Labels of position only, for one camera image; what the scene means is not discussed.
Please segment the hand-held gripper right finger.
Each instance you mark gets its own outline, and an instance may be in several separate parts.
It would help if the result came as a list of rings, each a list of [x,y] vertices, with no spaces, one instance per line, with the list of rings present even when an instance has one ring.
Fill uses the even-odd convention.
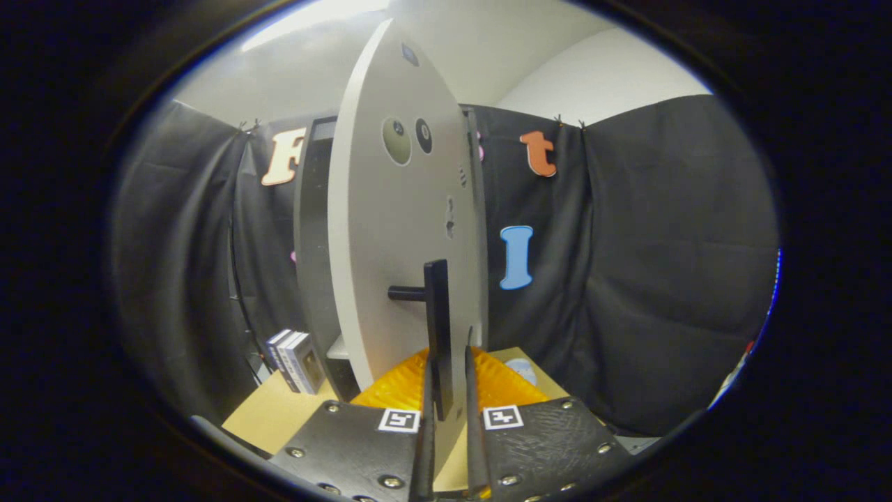
[[[465,367],[472,500],[588,499],[631,466],[578,398],[547,396],[478,347],[466,347]]]

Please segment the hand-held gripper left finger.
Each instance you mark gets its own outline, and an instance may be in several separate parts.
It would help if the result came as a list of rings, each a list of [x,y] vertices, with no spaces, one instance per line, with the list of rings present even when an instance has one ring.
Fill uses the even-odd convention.
[[[326,400],[271,464],[329,499],[432,500],[436,408],[430,374],[423,349],[353,402]]]

